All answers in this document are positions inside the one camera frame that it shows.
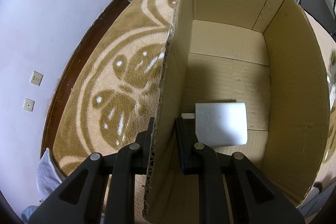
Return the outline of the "beige brown patterned rug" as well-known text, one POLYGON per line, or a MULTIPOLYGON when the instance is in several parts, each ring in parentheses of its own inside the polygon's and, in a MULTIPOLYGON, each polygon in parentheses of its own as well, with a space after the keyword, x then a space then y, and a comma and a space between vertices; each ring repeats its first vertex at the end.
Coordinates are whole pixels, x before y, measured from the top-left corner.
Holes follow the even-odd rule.
MULTIPOLYGON (((54 158, 65 174, 71 174, 93 152, 117 152, 146 129, 151 117, 155 119, 176 2, 134 0, 100 40, 73 87, 56 134, 54 158)), ((311 16, 305 15, 327 69, 335 43, 311 16)), ((315 179, 323 186, 335 181, 335 104, 329 103, 327 149, 315 179)), ((252 141, 249 130, 248 137, 247 144, 252 141)), ((219 147, 218 152, 244 153, 247 144, 219 147)), ((256 159, 250 160, 258 166, 256 159)), ((147 176, 141 177, 138 183, 139 215, 145 208, 146 180, 147 176)))

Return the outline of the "white power adapter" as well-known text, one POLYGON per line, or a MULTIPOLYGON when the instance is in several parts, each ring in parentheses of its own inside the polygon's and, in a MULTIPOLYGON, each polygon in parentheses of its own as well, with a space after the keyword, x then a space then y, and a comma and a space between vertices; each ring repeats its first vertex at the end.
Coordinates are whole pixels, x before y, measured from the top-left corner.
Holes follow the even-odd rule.
POLYGON ((243 102, 197 103, 194 113, 182 118, 193 122, 197 140, 210 147, 245 145, 248 140, 247 111, 243 102))

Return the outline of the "upper wall socket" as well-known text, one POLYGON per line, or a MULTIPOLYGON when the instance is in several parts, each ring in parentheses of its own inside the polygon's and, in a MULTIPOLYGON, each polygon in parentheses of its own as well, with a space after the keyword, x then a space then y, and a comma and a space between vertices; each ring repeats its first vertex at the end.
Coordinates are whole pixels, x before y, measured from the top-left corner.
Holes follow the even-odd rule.
POLYGON ((43 75, 37 71, 33 72, 33 75, 30 79, 30 83, 36 86, 39 86, 42 82, 43 75))

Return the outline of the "wall socket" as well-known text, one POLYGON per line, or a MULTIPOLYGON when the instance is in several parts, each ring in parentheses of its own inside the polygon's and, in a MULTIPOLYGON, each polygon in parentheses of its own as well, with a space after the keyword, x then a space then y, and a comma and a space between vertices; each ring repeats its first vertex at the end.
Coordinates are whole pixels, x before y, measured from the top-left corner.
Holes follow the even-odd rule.
POLYGON ((33 101, 31 99, 28 99, 28 98, 25 98, 23 109, 26 110, 26 111, 32 112, 33 109, 34 109, 34 104, 35 104, 35 101, 33 101))
POLYGON ((30 83, 36 86, 39 86, 42 82, 43 75, 37 71, 33 72, 33 75, 30 79, 30 83))

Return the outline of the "lower wall socket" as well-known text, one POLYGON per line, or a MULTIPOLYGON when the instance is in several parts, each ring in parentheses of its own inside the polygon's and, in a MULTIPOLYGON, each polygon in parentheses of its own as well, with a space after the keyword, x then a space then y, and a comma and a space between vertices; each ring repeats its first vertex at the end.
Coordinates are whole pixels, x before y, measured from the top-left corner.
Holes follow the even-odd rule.
POLYGON ((35 101, 33 101, 31 99, 28 99, 28 98, 25 98, 23 109, 26 110, 26 111, 32 112, 33 109, 34 109, 34 104, 35 104, 35 101))

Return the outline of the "brown cardboard box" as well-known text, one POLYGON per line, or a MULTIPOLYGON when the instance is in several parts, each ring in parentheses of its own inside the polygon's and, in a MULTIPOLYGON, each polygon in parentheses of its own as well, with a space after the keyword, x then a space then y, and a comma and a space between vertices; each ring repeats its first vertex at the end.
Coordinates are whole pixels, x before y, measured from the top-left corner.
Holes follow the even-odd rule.
POLYGON ((295 0, 177 0, 166 44, 143 215, 197 223, 198 179, 173 158, 175 118, 197 103, 243 102, 243 152, 295 205, 313 186, 329 137, 325 57, 295 0))

